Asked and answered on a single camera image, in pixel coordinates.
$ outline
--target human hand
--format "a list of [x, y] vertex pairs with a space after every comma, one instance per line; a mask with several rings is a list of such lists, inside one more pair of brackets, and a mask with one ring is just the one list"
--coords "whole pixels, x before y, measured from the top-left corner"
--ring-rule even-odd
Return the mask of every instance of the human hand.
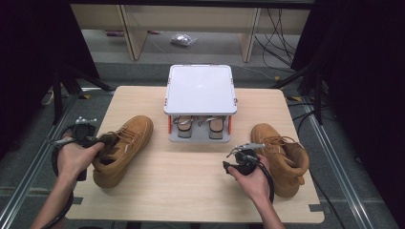
[[89, 148], [83, 148], [76, 143], [66, 144], [59, 151], [57, 169], [59, 176], [76, 179], [92, 163], [97, 152], [104, 148], [104, 143], [98, 142]]
[[[268, 170], [268, 161], [264, 156], [257, 155], [266, 169]], [[269, 187], [268, 181], [263, 171], [256, 167], [256, 169], [250, 175], [244, 176], [233, 167], [228, 168], [229, 173], [236, 178], [241, 188], [244, 190], [248, 198], [253, 201], [261, 201], [268, 199]]]

